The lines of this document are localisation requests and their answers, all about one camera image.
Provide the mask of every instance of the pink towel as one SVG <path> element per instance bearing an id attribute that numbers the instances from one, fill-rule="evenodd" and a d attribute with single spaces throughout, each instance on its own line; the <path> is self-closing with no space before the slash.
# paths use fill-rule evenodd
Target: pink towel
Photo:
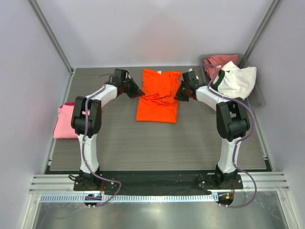
<path id="1" fill-rule="evenodd" d="M 65 103 L 58 109 L 58 120 L 53 132 L 54 138 L 77 139 L 77 135 L 71 127 L 73 109 L 74 103 Z"/>
<path id="2" fill-rule="evenodd" d="M 223 68 L 223 66 L 232 61 L 235 65 L 237 65 L 238 54 L 236 55 L 215 55 L 208 57 L 207 60 L 204 60 L 204 64 L 212 64 L 218 68 L 217 74 Z M 215 69 L 211 66 L 204 67 L 204 70 L 207 72 L 210 79 L 214 77 Z"/>

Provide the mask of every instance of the folded garment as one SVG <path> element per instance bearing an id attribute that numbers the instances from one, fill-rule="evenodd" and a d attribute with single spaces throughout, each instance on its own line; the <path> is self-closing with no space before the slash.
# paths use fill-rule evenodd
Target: folded garment
<path id="1" fill-rule="evenodd" d="M 174 99 L 180 86 L 179 72 L 143 71 L 145 93 L 139 99 L 136 120 L 162 123 L 176 123 L 178 101 Z"/>
<path id="2" fill-rule="evenodd" d="M 254 88 L 256 68 L 239 69 L 232 61 L 227 63 L 215 78 L 212 88 L 231 98 L 247 98 Z"/>
<path id="3" fill-rule="evenodd" d="M 236 55 L 215 55 L 215 56 L 210 56 L 208 57 L 207 60 L 204 60 L 203 63 L 204 64 L 212 64 L 215 67 L 217 67 L 218 72 L 223 68 L 223 66 L 232 61 L 234 64 L 237 64 L 238 61 L 238 54 Z M 206 71 L 206 73 L 208 74 L 208 76 L 210 77 L 210 79 L 212 79 L 214 77 L 215 74 L 215 69 L 211 66 L 206 66 L 204 67 L 204 70 Z"/>
<path id="4" fill-rule="evenodd" d="M 58 120 L 53 131 L 54 138 L 77 139 L 77 135 L 71 127 L 73 109 L 74 103 L 65 103 L 58 109 Z"/>

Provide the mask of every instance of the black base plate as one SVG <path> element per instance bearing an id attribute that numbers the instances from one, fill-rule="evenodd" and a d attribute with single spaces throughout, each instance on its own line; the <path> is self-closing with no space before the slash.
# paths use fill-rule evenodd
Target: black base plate
<path id="1" fill-rule="evenodd" d="M 205 171 L 101 171 L 103 177 L 122 182 L 120 195 L 127 196 L 192 196 L 210 195 L 209 190 L 232 189 L 217 185 L 214 175 L 208 175 Z M 242 189 L 240 175 L 234 181 L 235 189 Z M 118 184 L 104 182 L 106 195 L 112 195 L 118 188 Z M 74 191 L 100 191 L 101 186 L 94 187 L 74 184 Z"/>
<path id="2" fill-rule="evenodd" d="M 196 178 L 196 184 L 201 190 L 219 190 L 219 189 L 243 189 L 241 176 L 238 174 L 236 180 L 230 182 L 229 186 L 221 186 L 216 182 L 215 175 L 203 174 Z"/>

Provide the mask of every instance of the cable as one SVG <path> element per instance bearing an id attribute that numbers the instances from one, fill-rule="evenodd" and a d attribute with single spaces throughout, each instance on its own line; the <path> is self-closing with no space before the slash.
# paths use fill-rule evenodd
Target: cable
<path id="1" fill-rule="evenodd" d="M 106 76 L 106 75 L 110 75 L 110 76 L 112 76 L 112 75 L 113 75 L 113 73 L 106 73 L 106 74 L 99 75 L 99 76 L 97 77 L 97 79 L 100 79 L 102 76 Z"/>
<path id="2" fill-rule="evenodd" d="M 81 156 L 84 160 L 84 163 L 86 165 L 86 167 L 88 168 L 88 170 L 91 172 L 92 175 L 94 175 L 96 178 L 100 179 L 100 180 L 103 180 L 103 181 L 107 181 L 107 182 L 113 182 L 113 183 L 116 183 L 116 184 L 119 184 L 119 188 L 116 190 L 116 192 L 112 195 L 112 197 L 110 197 L 108 200 L 106 200 L 105 202 L 103 203 L 100 203 L 100 204 L 97 204 L 95 205 L 96 207 L 101 207 L 101 206 L 104 206 L 105 204 L 107 204 L 109 201 L 111 201 L 118 193 L 119 191 L 121 190 L 121 187 L 122 187 L 122 183 L 118 180 L 110 180 L 110 179 L 106 179 L 106 178 L 103 178 L 99 175 L 97 175 L 89 166 L 87 160 L 86 160 L 86 156 L 85 156 L 85 143 L 86 143 L 86 135 L 88 133 L 88 122 L 89 122 L 89 116 L 88 116 L 88 102 L 90 99 L 92 99 L 93 97 L 99 95 L 100 93 L 102 93 L 103 91 L 105 91 L 106 89 L 106 86 L 103 85 L 103 87 L 97 91 L 96 93 L 90 95 L 87 99 L 86 99 L 86 102 L 85 102 L 85 117 L 86 117 L 86 122 L 85 122 L 85 133 L 83 135 L 83 138 L 82 138 L 82 145 L 81 145 Z"/>
<path id="3" fill-rule="evenodd" d="M 213 67 L 215 69 L 215 74 L 213 76 L 213 79 L 211 79 L 210 82 L 208 83 L 208 91 L 211 92 L 212 94 L 218 96 L 219 98 L 223 98 L 223 99 L 230 100 L 230 101 L 233 101 L 233 102 L 236 102 L 236 103 L 240 104 L 241 106 L 243 106 L 249 112 L 249 114 L 252 117 L 252 130 L 250 131 L 250 133 L 247 136 L 245 136 L 245 137 L 243 137 L 243 138 L 241 138 L 241 139 L 239 139 L 238 141 L 235 142 L 235 146 L 234 146 L 234 149 L 233 149 L 232 162 L 233 162 L 234 167 L 238 171 L 243 172 L 243 173 L 247 174 L 250 177 L 250 179 L 252 180 L 253 185 L 254 185 L 254 195 L 253 195 L 252 199 L 248 203 L 243 204 L 243 205 L 228 206 L 228 205 L 220 204 L 221 206 L 226 207 L 226 208 L 243 208 L 243 207 L 246 207 L 246 206 L 250 205 L 255 200 L 255 198 L 257 196 L 257 185 L 256 185 L 256 182 L 255 182 L 254 178 L 251 176 L 251 174 L 249 174 L 247 171 L 245 171 L 245 170 L 243 170 L 243 169 L 241 169 L 241 168 L 239 168 L 237 166 L 236 161 L 235 161 L 235 155 L 236 155 L 238 143 L 240 143 L 240 142 L 250 138 L 251 135 L 255 131 L 255 127 L 256 127 L 255 115 L 254 115 L 253 111 L 246 104 L 244 104 L 243 102 L 241 102 L 239 100 L 236 100 L 236 99 L 233 99 L 233 98 L 230 98 L 230 97 L 227 97 L 227 96 L 224 96 L 221 93 L 219 93 L 219 92 L 215 91 L 214 89 L 210 88 L 211 84 L 214 83 L 214 80 L 216 79 L 217 72 L 218 72 L 217 68 L 214 65 L 212 65 L 212 64 L 203 64 L 203 65 L 196 66 L 195 68 L 193 68 L 193 70 L 197 69 L 197 68 L 200 68 L 200 67 L 205 67 L 205 66 L 211 66 L 211 67 Z"/>

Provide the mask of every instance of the orange t-shirt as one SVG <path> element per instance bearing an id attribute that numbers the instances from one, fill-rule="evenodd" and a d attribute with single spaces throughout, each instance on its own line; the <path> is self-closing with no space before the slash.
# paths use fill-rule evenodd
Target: orange t-shirt
<path id="1" fill-rule="evenodd" d="M 144 69 L 143 88 L 145 93 L 139 100 L 137 121 L 176 123 L 178 101 L 174 99 L 180 86 L 179 72 L 158 72 Z"/>

